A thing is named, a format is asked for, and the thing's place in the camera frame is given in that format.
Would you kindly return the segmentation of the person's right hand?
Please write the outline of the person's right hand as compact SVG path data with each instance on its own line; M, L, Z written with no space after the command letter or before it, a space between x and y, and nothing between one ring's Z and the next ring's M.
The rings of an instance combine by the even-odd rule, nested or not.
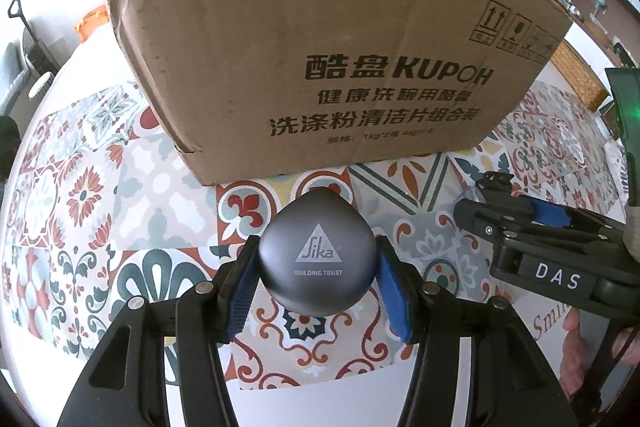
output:
M562 347L562 361L560 365L559 383L567 397L572 401L585 380L586 371L582 367L586 359L586 347L579 332L579 310L570 309L563 321L566 332ZM626 365L637 365L640 359L639 335L632 335L631 329L625 329L617 336L612 347L612 357L616 358L623 352L620 361Z

